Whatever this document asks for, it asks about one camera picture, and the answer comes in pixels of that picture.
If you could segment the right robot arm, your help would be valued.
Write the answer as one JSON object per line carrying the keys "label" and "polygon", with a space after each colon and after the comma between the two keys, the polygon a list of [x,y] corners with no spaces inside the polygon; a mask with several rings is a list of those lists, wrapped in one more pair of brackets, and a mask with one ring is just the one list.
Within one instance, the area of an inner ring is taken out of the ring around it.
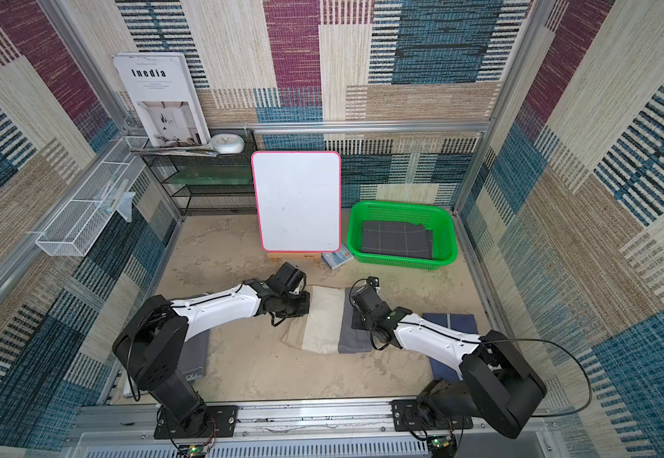
{"label": "right robot arm", "polygon": [[412,311],[392,309],[379,294],[379,279],[360,279],[348,292],[357,319],[373,348],[389,347],[423,354],[459,375],[451,384],[430,383],[417,396],[424,427],[461,417],[483,419],[502,436],[515,439],[546,398],[545,382],[515,346],[534,338],[509,339],[498,331],[467,334],[439,326]]}

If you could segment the green plastic basket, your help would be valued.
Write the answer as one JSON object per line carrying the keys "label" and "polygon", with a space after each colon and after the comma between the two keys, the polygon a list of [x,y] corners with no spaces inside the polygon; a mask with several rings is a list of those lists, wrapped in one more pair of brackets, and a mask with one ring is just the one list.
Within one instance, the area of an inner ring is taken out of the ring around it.
{"label": "green plastic basket", "polygon": [[459,253],[448,211],[374,200],[351,208],[347,248],[360,263],[425,270],[450,265]]}

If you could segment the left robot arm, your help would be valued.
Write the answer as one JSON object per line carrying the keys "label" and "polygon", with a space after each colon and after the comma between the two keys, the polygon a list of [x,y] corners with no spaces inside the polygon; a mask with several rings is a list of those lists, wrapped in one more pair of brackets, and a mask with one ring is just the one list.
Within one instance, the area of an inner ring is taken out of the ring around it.
{"label": "left robot arm", "polygon": [[239,408],[208,406],[179,370],[184,345],[215,327],[268,315],[271,324],[305,316],[310,293],[306,275],[284,263],[266,280],[250,279],[225,291],[189,299],[146,300],[113,344],[114,356],[126,370],[133,394],[143,391],[160,404],[154,437],[176,442],[234,435]]}

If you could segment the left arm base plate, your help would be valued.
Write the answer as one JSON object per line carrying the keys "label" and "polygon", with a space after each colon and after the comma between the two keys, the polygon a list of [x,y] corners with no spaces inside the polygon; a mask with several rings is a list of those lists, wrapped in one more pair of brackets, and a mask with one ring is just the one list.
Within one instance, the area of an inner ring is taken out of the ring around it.
{"label": "left arm base plate", "polygon": [[205,405],[186,419],[178,420],[165,406],[161,406],[156,418],[154,438],[156,440],[230,438],[235,432],[238,413],[238,406]]}

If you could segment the beige grey pillowcase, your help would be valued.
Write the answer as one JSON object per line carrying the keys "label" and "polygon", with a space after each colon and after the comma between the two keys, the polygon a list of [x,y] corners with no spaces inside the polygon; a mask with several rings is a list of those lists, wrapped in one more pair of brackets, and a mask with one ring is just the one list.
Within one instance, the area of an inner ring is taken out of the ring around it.
{"label": "beige grey pillowcase", "polygon": [[313,285],[309,313],[291,321],[282,342],[316,354],[359,354],[373,350],[365,329],[353,327],[349,289]]}

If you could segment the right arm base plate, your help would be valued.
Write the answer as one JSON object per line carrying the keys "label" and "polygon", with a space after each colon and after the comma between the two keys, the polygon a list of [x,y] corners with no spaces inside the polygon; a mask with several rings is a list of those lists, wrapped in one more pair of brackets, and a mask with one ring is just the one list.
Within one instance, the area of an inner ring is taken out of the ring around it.
{"label": "right arm base plate", "polygon": [[431,408],[424,408],[414,399],[394,400],[390,403],[395,431],[424,432],[449,431],[453,429],[472,429],[473,421],[469,416],[445,418],[435,414]]}

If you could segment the dark checked pillowcase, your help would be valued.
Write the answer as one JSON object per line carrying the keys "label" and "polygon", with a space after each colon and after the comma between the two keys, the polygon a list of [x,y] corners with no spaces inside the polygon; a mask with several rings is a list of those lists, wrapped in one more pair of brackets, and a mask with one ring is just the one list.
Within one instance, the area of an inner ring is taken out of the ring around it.
{"label": "dark checked pillowcase", "polygon": [[361,252],[410,259],[433,259],[433,233],[421,224],[365,221]]}

